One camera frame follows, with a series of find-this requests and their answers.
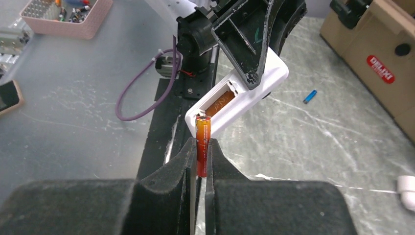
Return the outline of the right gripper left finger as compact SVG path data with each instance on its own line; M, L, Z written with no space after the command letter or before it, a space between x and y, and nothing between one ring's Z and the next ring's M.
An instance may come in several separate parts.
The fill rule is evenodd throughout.
M37 181L0 209L3 235L192 235L196 140L142 180Z

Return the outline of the white remote control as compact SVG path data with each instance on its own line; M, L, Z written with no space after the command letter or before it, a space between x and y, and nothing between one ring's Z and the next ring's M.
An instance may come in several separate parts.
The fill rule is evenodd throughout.
M288 67L271 48L267 51L261 82L253 90L246 87L236 69L231 70L187 111L184 119L191 135L196 136L196 116L207 115L208 108L212 107L226 92L231 92L233 98L221 102L218 106L222 109L211 116L212 138L217 138L229 125L271 93L288 77L288 74Z

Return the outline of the white pvc elbow fitting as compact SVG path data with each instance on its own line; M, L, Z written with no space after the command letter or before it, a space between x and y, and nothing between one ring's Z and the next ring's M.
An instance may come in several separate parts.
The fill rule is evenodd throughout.
M415 177L409 175L399 176L397 178L397 192L400 195L403 206L415 211Z

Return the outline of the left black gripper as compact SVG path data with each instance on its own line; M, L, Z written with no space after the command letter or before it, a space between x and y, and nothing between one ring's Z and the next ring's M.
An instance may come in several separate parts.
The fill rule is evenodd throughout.
M305 0L184 0L190 12L177 18L177 50L202 55L217 43L249 90L261 83L269 40L280 56L283 45L306 15Z

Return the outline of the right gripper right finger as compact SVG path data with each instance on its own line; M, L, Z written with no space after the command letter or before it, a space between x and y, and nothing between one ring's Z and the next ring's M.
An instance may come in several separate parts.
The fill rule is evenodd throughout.
M340 190L323 181L250 180L211 139L205 194L208 235L355 235Z

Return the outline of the orange red AA battery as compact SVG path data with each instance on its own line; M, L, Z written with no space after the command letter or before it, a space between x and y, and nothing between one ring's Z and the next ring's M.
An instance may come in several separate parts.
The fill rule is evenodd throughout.
M209 116L196 117L196 150L197 174L201 178L207 176L208 143L211 136L211 118Z

